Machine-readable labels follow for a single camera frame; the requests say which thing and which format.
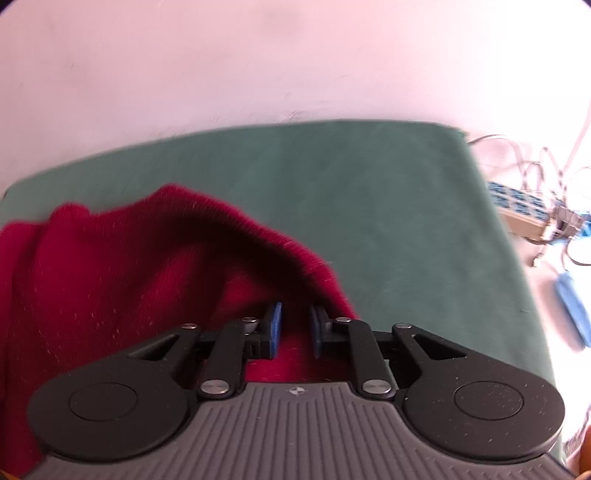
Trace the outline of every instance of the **white wall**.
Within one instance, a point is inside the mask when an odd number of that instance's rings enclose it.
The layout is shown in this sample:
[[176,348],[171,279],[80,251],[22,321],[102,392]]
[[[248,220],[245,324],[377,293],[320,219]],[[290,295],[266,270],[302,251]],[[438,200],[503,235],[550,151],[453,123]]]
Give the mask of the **white wall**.
[[0,15],[0,192],[260,122],[437,121],[564,156],[590,95],[582,0],[16,0]]

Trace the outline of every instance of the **screw head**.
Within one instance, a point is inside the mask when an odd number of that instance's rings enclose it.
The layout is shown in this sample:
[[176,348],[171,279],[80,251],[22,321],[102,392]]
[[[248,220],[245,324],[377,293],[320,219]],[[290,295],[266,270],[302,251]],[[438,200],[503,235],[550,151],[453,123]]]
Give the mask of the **screw head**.
[[363,382],[361,388],[363,388],[364,392],[370,393],[372,395],[384,395],[392,390],[392,385],[390,385],[390,383],[386,382],[385,380],[375,378]]
[[210,395],[222,395],[230,390],[230,385],[225,380],[206,380],[199,387],[204,393]]

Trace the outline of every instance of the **gray ribbed base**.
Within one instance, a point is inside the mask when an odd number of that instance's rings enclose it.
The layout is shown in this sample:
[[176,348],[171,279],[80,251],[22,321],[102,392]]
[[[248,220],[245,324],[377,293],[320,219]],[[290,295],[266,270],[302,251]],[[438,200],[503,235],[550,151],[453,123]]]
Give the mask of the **gray ribbed base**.
[[547,455],[507,466],[447,457],[416,438],[392,404],[364,400],[346,383],[251,383],[239,397],[203,404],[181,435],[148,455],[112,465],[49,457],[27,476],[27,480],[571,478]]

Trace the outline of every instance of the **cable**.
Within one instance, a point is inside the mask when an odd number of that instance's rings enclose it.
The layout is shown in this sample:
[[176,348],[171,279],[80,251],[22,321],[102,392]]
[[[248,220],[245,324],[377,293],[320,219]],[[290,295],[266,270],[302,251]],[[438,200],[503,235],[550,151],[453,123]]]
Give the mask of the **cable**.
[[468,141],[468,145],[473,146],[476,145],[477,143],[480,143],[484,140],[506,140],[507,142],[509,142],[509,145],[511,145],[511,148],[513,149],[513,153],[515,154],[515,159],[517,160],[517,167],[519,168],[519,173],[521,175],[521,179],[523,180],[524,178],[524,160],[523,160],[523,153],[521,151],[521,147],[519,146],[519,144],[511,139],[510,137],[507,137],[506,135],[502,135],[502,134],[490,134],[490,135],[482,135],[481,137],[476,137],[473,138],[472,140]]
[[[558,212],[557,209],[562,208],[562,209],[565,209],[568,212],[570,212],[570,217],[568,219],[566,219],[566,218],[560,219],[561,226],[565,225],[565,224],[566,224],[566,226],[563,226],[560,230],[556,229],[549,240],[533,240],[531,238],[524,237],[525,240],[527,240],[529,243],[534,244],[534,245],[541,245],[543,247],[542,250],[534,257],[534,261],[532,263],[533,266],[536,266],[537,264],[539,264],[539,262],[541,261],[542,257],[545,254],[545,248],[547,245],[553,244],[556,241],[561,240],[561,239],[566,240],[566,243],[565,243],[562,253],[560,255],[561,263],[562,263],[562,266],[565,270],[566,270],[566,265],[564,262],[564,257],[567,257],[574,265],[579,265],[581,267],[591,266],[591,264],[588,264],[585,262],[579,262],[578,260],[573,259],[572,256],[570,255],[569,247],[570,247],[572,240],[576,237],[576,235],[580,231],[581,226],[579,224],[581,223],[580,220],[582,218],[579,215],[577,215],[574,211],[568,210],[568,187],[569,187],[569,184],[577,176],[577,174],[579,174],[581,171],[587,170],[587,169],[591,170],[591,166],[583,166],[583,167],[578,168],[570,176],[570,178],[567,181],[564,181],[564,174],[567,171],[567,169],[570,167],[570,165],[574,159],[574,156],[577,154],[577,151],[583,141],[583,138],[585,137],[585,135],[589,129],[590,124],[591,124],[591,102],[589,103],[589,111],[588,111],[587,118],[585,119],[585,122],[583,124],[583,128],[579,134],[579,137],[577,138],[577,141],[575,142],[575,144],[571,150],[571,153],[569,155],[569,160],[567,160],[567,163],[565,163],[564,168],[560,168],[560,166],[558,165],[558,162],[556,161],[554,154],[552,153],[552,151],[548,147],[542,147],[542,149],[540,150],[540,156],[538,158],[538,161],[529,163],[529,165],[527,165],[524,168],[525,161],[524,161],[523,153],[521,151],[521,147],[519,146],[519,144],[516,141],[514,141],[510,137],[507,137],[506,135],[502,135],[502,134],[482,135],[480,137],[476,137],[476,138],[469,140],[467,142],[467,144],[469,146],[474,146],[484,140],[499,139],[499,140],[508,141],[513,149],[514,154],[515,154],[515,159],[517,161],[519,174],[521,175],[521,189],[526,190],[528,192],[536,192],[536,193],[543,195],[542,188],[546,187],[546,174],[545,174],[545,170],[544,170],[544,164],[541,161],[542,153],[545,153],[548,156],[548,158],[550,159],[550,161],[552,162],[552,166],[554,167],[554,169],[556,171],[557,181],[558,181],[558,192],[548,189],[549,193],[551,194],[551,196],[553,198],[553,203],[555,205],[554,212]],[[528,173],[530,172],[530,169],[534,166],[536,166],[536,168],[538,170],[538,185],[537,185],[538,190],[531,190],[529,188],[529,184],[528,184],[527,176],[528,176]]]
[[570,151],[569,157],[566,159],[566,162],[564,163],[564,167],[562,168],[563,174],[565,174],[566,171],[570,168],[571,163],[573,162],[575,156],[577,155],[577,152],[579,151],[579,147],[581,146],[581,143],[583,142],[585,136],[587,135],[587,131],[589,130],[589,125],[591,125],[591,99],[589,99],[589,106],[587,107],[587,116],[585,117],[585,120],[583,122],[583,126],[581,128],[579,136],[577,137],[577,140],[575,140],[573,148]]

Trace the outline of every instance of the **blue object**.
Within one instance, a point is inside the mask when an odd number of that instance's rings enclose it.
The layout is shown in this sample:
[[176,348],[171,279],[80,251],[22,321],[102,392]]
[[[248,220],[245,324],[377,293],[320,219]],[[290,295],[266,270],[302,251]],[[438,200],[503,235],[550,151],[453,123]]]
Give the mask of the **blue object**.
[[535,205],[538,208],[545,208],[546,205],[544,205],[544,202],[542,199],[539,199],[538,197],[534,197],[530,195],[530,203],[532,205]]
[[534,216],[538,220],[542,220],[543,222],[545,222],[548,219],[548,214],[545,211],[539,209],[534,210]]
[[320,325],[320,319],[314,307],[310,307],[310,319],[312,322],[312,342],[314,347],[314,358],[320,358],[320,351],[322,349],[322,326]]
[[574,326],[577,327],[583,343],[591,347],[591,321],[589,310],[591,292],[582,291],[582,283],[575,282],[571,272],[564,272],[556,281],[556,292],[566,307]]
[[514,199],[520,200],[522,202],[527,202],[528,201],[528,196],[529,195],[526,195],[525,193],[523,193],[520,190],[515,190],[515,189],[509,189],[509,190],[511,191],[511,196]]
[[490,181],[488,183],[488,189],[491,192],[500,193],[501,195],[507,195],[507,189],[505,188],[505,186],[495,181]]
[[277,356],[279,350],[279,334],[281,332],[281,311],[283,304],[278,301],[275,303],[275,310],[271,319],[271,358]]
[[517,213],[522,214],[522,215],[531,215],[530,209],[527,208],[527,205],[525,203],[516,203],[515,204],[515,211]]
[[588,238],[591,236],[591,213],[580,213],[579,215],[585,219],[585,223],[578,236],[581,238]]
[[501,195],[493,195],[493,201],[497,207],[509,208],[509,200]]

